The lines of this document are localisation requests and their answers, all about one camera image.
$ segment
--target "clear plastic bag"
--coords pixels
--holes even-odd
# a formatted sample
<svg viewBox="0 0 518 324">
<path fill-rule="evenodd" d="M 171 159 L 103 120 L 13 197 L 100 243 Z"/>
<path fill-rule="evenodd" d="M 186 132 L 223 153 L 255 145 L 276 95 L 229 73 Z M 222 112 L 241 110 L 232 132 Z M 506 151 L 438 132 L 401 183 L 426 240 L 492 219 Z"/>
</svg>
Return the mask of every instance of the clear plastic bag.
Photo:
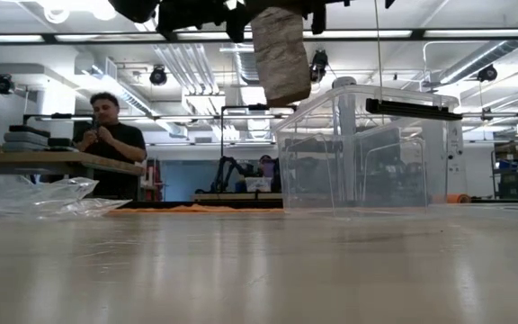
<svg viewBox="0 0 518 324">
<path fill-rule="evenodd" d="M 20 175 L 0 175 L 0 217 L 22 219 L 99 217 L 129 201 L 84 199 L 97 181 L 78 177 L 32 184 Z"/>
</svg>

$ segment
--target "person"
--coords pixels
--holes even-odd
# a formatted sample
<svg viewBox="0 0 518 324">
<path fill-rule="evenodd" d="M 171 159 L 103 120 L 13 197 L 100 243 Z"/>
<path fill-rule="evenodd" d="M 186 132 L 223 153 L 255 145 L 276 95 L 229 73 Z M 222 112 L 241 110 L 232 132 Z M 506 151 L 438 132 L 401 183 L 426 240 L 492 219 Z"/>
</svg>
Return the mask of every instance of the person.
<svg viewBox="0 0 518 324">
<path fill-rule="evenodd" d="M 76 148 L 103 158 L 135 163 L 147 156 L 141 130 L 119 122 L 119 102 L 113 94 L 94 94 L 90 100 L 94 108 L 95 125 L 76 134 Z M 95 171 L 95 196 L 133 199 L 138 192 L 138 179 L 133 175 Z"/>
</svg>

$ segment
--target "spotlight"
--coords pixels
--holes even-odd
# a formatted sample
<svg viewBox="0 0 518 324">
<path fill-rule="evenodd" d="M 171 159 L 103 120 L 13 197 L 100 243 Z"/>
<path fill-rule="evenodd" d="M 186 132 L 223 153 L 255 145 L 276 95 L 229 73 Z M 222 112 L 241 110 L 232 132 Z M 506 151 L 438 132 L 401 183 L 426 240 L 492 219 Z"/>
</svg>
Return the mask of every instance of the spotlight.
<svg viewBox="0 0 518 324">
<path fill-rule="evenodd" d="M 329 64 L 327 54 L 324 49 L 318 49 L 311 62 L 311 82 L 319 83 L 326 74 L 325 68 Z"/>
<path fill-rule="evenodd" d="M 10 95 L 15 91 L 15 83 L 11 80 L 11 75 L 0 75 L 0 95 Z"/>
<path fill-rule="evenodd" d="M 109 0 L 115 11 L 134 23 L 144 23 L 155 17 L 160 0 Z"/>
<path fill-rule="evenodd" d="M 153 72 L 151 72 L 151 76 L 149 76 L 149 81 L 153 86 L 162 86 L 167 83 L 167 74 L 165 72 L 165 67 L 163 66 L 155 66 L 153 67 Z"/>
<path fill-rule="evenodd" d="M 477 74 L 477 80 L 479 82 L 495 81 L 496 77 L 497 77 L 497 72 L 496 72 L 496 69 L 493 67 L 492 64 L 490 66 L 485 67 L 482 70 L 478 71 L 478 74 Z"/>
</svg>

